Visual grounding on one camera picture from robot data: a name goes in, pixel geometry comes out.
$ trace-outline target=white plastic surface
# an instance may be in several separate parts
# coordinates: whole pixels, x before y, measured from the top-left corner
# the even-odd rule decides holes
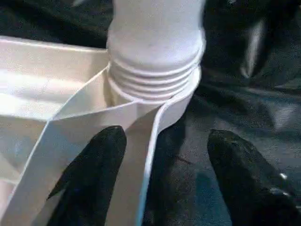
[[[204,1],[170,1],[115,0],[110,65],[106,50],[0,38],[2,226],[46,225],[61,173],[111,125],[127,148],[106,226],[141,225],[158,133],[184,113],[204,51]]]
[[[107,48],[123,92],[165,101],[185,89],[204,52],[203,0],[114,0]]]

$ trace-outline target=white plastic tube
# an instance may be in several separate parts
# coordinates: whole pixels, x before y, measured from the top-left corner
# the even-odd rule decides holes
[[[164,101],[182,91],[204,51],[204,0],[114,0],[110,75],[135,98]]]

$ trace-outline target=white cylinder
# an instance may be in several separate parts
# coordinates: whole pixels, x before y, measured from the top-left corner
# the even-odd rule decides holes
[[[109,75],[124,93],[164,101],[182,91],[204,52],[205,0],[114,0]]]

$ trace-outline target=black cloth background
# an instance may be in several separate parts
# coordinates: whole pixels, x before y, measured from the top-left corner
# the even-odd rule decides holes
[[[301,12],[297,1],[208,0],[202,82],[158,137],[145,225],[230,226],[206,150],[210,129],[252,142],[301,189]],[[104,48],[110,0],[3,0],[0,34]]]

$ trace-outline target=white plastic container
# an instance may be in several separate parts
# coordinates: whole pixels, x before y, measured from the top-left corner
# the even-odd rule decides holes
[[[0,38],[2,226],[46,225],[61,173],[111,125],[123,127],[127,148],[106,225],[141,225],[157,136],[182,116],[200,80],[204,1],[114,3],[109,54]]]

